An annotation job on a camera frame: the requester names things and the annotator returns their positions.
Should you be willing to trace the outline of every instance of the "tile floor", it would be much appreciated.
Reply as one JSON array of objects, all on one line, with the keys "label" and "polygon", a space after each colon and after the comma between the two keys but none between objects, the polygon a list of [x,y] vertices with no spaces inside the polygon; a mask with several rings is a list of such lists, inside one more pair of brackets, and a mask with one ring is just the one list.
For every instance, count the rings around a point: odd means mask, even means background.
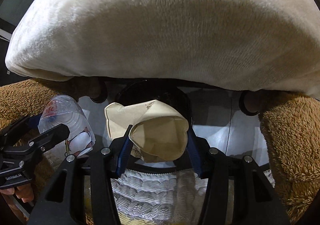
[{"label": "tile floor", "polygon": [[[113,101],[123,85],[108,85],[108,102],[95,104],[88,97],[79,100],[86,110],[89,123],[96,135],[95,150],[110,144],[105,128],[104,108]],[[269,162],[267,146],[259,129],[257,116],[246,116],[238,106],[240,92],[223,89],[181,88],[188,94],[193,111],[194,131],[206,138],[212,147],[217,147],[226,155],[241,158],[251,155],[261,166]],[[148,164],[158,168],[172,166],[173,163]]]}]

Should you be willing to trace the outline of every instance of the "fluffy beige blanket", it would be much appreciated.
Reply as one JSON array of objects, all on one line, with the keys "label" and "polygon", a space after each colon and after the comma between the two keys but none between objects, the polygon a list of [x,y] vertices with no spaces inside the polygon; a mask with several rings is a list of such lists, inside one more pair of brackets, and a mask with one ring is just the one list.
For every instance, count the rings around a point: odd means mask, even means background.
[{"label": "fluffy beige blanket", "polygon": [[35,0],[6,57],[15,73],[178,78],[320,99],[313,0]]}]

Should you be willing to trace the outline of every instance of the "black slipper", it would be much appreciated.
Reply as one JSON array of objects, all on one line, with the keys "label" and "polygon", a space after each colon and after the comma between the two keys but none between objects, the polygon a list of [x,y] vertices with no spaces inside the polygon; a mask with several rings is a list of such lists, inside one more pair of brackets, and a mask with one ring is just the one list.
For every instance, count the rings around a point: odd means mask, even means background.
[{"label": "black slipper", "polygon": [[100,83],[100,87],[101,87],[101,93],[97,98],[91,98],[90,99],[94,102],[94,103],[103,103],[106,101],[106,99],[108,98],[108,90],[107,90],[107,86],[105,84],[105,82],[99,77],[99,83]]},{"label": "black slipper", "polygon": [[240,95],[240,99],[239,99],[239,108],[240,110],[247,116],[255,116],[257,115],[259,112],[249,112],[247,110],[247,108],[244,106],[244,97],[246,96],[246,94],[248,93],[249,91],[243,91]]}]

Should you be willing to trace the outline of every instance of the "white plush fabric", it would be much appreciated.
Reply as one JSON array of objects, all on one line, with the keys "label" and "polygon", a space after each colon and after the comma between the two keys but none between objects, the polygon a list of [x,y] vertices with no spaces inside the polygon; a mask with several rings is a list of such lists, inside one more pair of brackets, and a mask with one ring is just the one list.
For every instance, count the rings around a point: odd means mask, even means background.
[{"label": "white plush fabric", "polygon": [[10,71],[157,77],[320,99],[313,0],[35,0],[12,35]]}]

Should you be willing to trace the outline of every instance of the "beige paper bag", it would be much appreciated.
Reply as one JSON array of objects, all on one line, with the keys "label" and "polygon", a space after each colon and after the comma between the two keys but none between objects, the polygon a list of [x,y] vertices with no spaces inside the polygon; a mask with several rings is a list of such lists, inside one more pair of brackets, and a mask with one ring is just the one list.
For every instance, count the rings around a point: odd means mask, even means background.
[{"label": "beige paper bag", "polygon": [[131,154],[148,163],[173,161],[186,149],[188,121],[174,108],[158,100],[105,108],[107,130],[113,140],[122,137],[130,124]]}]

